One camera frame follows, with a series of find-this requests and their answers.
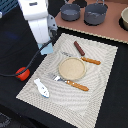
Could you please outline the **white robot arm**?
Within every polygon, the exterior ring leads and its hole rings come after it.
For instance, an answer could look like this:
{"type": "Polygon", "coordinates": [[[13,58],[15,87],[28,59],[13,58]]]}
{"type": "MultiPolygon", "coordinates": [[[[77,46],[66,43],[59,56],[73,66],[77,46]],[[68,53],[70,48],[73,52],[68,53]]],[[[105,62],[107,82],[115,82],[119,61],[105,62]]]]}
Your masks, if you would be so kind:
{"type": "Polygon", "coordinates": [[[36,42],[43,44],[49,41],[57,31],[57,25],[48,13],[48,0],[18,0],[18,3],[36,42]]]}

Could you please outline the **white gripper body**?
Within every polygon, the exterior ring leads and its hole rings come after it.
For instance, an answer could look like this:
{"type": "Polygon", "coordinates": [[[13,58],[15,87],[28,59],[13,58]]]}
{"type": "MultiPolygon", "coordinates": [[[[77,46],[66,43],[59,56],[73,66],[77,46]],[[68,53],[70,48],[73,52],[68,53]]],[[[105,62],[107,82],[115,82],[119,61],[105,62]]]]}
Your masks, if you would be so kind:
{"type": "Polygon", "coordinates": [[[38,45],[42,46],[44,43],[51,41],[57,35],[57,25],[52,15],[48,15],[47,23],[41,23],[38,32],[38,45]]]}

